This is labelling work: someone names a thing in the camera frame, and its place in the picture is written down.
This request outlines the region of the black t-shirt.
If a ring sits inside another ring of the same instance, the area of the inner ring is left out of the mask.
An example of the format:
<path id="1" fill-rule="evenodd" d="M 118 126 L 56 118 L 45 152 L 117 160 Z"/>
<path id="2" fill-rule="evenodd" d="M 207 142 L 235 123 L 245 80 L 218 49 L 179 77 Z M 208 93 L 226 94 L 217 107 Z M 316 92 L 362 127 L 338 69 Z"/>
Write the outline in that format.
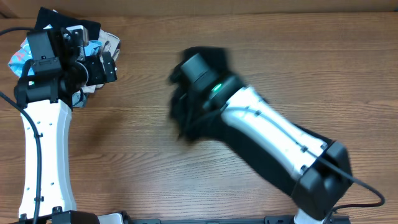
<path id="1" fill-rule="evenodd" d="M 259 176 L 290 195 L 306 168 L 332 140 L 275 110 L 229 68 L 221 47 L 190 47 L 169 76 L 177 85 L 170 116 L 189 141 L 214 139 L 229 146 Z"/>

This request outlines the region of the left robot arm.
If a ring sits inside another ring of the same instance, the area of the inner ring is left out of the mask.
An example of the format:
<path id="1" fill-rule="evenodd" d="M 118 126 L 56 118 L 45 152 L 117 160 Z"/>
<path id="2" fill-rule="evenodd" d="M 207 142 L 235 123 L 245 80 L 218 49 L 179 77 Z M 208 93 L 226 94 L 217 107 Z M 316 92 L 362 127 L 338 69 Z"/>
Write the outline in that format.
<path id="1" fill-rule="evenodd" d="M 84 26 L 33 30 L 30 58 L 14 88 L 25 133 L 25 181 L 19 220 L 45 223 L 54 213 L 76 212 L 69 174 L 68 135 L 73 95 L 84 86 L 115 82 L 109 52 L 87 55 Z"/>

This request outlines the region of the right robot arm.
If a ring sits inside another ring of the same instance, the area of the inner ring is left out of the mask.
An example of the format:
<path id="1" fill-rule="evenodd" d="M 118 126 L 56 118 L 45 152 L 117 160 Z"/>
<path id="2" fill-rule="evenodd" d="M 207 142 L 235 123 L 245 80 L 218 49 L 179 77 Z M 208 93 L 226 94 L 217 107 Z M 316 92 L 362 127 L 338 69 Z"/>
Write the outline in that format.
<path id="1" fill-rule="evenodd" d="M 184 131 L 219 140 L 298 207 L 295 223 L 329 223 L 351 187 L 346 147 L 290 122 L 238 75 L 200 55 L 180 67 L 188 96 Z"/>

